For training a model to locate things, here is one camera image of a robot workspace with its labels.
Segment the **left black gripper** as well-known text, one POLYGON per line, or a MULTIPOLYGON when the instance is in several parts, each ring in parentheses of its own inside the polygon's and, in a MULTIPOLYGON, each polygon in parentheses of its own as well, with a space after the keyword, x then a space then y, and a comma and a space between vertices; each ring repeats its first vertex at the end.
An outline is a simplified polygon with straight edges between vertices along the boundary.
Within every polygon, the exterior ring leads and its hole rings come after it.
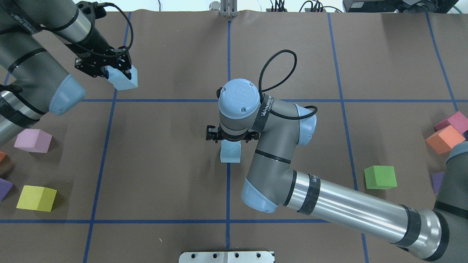
POLYGON ((126 46, 115 49, 110 46, 96 28, 91 28, 87 37, 76 44, 66 43, 75 58, 75 68, 91 77, 109 79, 107 66, 111 66, 122 73, 128 80, 132 80, 132 65, 129 52, 121 54, 126 46))

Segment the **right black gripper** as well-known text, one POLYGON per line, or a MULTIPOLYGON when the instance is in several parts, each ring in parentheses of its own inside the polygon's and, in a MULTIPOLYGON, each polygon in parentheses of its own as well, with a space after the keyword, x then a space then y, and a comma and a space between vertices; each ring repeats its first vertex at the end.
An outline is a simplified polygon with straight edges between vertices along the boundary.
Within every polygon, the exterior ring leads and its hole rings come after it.
POLYGON ((206 126, 206 140, 207 141, 214 141, 215 143, 218 143, 218 141, 229 141, 229 142, 240 142, 240 141, 245 141, 245 143, 248 143, 249 141, 252 140, 259 140, 260 134, 258 132, 252 131, 252 130, 247 130, 244 133, 241 133, 240 135, 230 135, 226 133, 224 130, 222 130, 221 127, 215 127, 212 125, 206 126))

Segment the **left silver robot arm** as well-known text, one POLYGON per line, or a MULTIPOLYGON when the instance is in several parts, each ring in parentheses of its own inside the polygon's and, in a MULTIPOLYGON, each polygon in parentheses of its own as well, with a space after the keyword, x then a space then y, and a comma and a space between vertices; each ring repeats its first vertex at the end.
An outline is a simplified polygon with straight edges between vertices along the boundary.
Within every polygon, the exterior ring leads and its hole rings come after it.
POLYGON ((95 26, 110 2, 2 0, 1 65, 15 78, 1 85, 1 144, 40 121, 62 115, 86 95, 80 83, 34 35, 48 31, 76 55, 75 68, 107 79, 117 90, 138 86, 128 46, 112 47, 95 26))

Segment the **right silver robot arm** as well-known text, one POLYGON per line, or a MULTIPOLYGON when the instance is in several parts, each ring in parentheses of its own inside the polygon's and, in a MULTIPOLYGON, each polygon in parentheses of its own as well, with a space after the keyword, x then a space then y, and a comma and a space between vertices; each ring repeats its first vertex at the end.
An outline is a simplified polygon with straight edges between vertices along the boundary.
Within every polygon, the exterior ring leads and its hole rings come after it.
POLYGON ((324 221, 307 246, 308 262, 368 262, 368 237, 406 251, 423 263, 467 262, 467 141, 465 130, 438 127, 427 139, 449 152, 432 209, 428 178, 418 155, 429 121, 447 100, 325 100, 315 106, 275 99, 245 79, 217 91, 220 127, 207 140, 257 140, 241 198, 274 213, 280 205, 324 221))

